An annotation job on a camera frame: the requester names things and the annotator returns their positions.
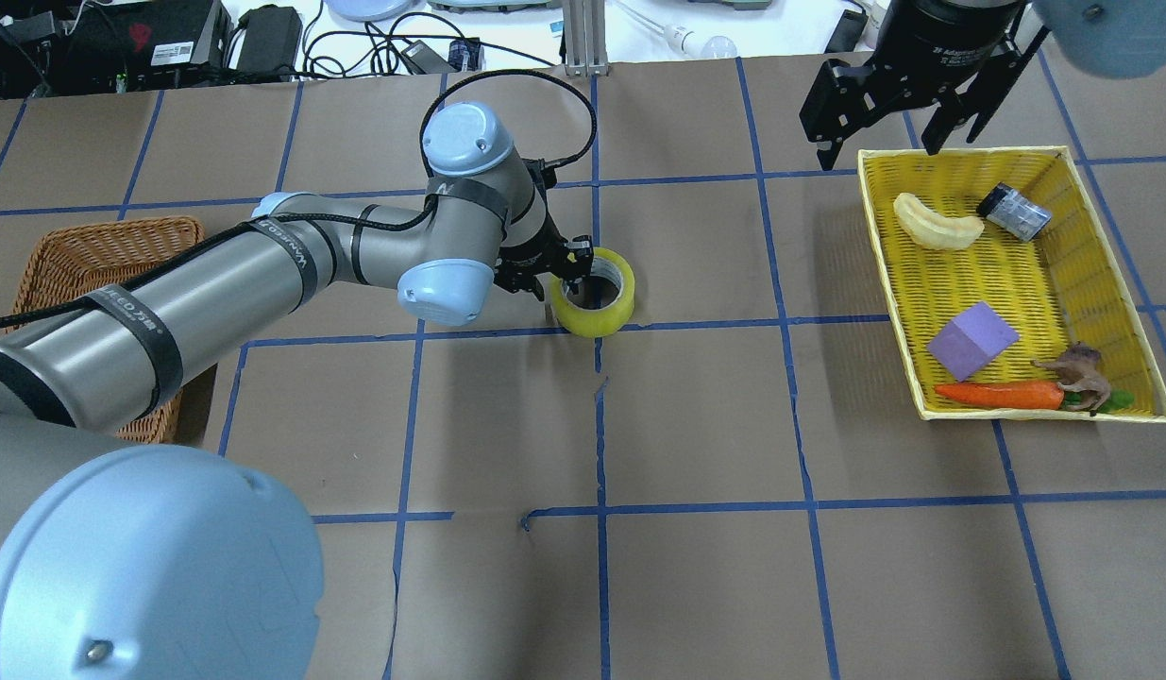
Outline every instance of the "toy animal figure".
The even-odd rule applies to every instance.
[[[1100,350],[1083,345],[1082,341],[1069,345],[1054,360],[1032,360],[1032,365],[1052,370],[1058,376],[1058,386],[1066,392],[1082,393],[1082,401],[1066,405],[1063,408],[1090,414],[1100,412],[1110,397],[1110,383],[1100,373],[1100,362],[1103,356]]]

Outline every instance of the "brown wicker basket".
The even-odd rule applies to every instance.
[[[51,231],[29,257],[13,314],[61,304],[100,286],[121,283],[203,238],[204,226],[189,216],[113,220]],[[121,427],[117,435],[131,442],[171,442],[181,397],[182,392],[155,412]]]

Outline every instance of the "banana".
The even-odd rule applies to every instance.
[[[968,248],[985,229],[978,216],[942,216],[925,206],[914,194],[899,194],[893,201],[893,211],[897,212],[901,229],[914,238],[914,243],[933,251]]]

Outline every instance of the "power adapter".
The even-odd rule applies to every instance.
[[[856,44],[859,43],[859,36],[864,34],[865,26],[868,26],[868,13],[843,9],[842,19],[838,19],[837,26],[834,27],[834,34],[830,35],[830,41],[826,44],[827,55],[830,52],[854,52]]]
[[[251,9],[238,21],[243,29],[243,48],[234,64],[241,72],[276,72],[293,68],[301,40],[301,17],[293,7],[268,5]],[[293,80],[292,75],[276,75],[261,80]]]
[[[444,61],[444,57],[441,57],[438,52],[428,47],[428,43],[422,42],[422,40],[415,40],[406,50],[398,52],[398,58],[406,65],[406,70],[409,70],[413,75],[457,72],[457,69],[450,66],[449,62]]]

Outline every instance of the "metal can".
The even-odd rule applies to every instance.
[[[1053,212],[1024,198],[1019,190],[1003,182],[998,182],[998,185],[976,206],[976,215],[1006,229],[1024,244],[1035,238],[1053,219]]]

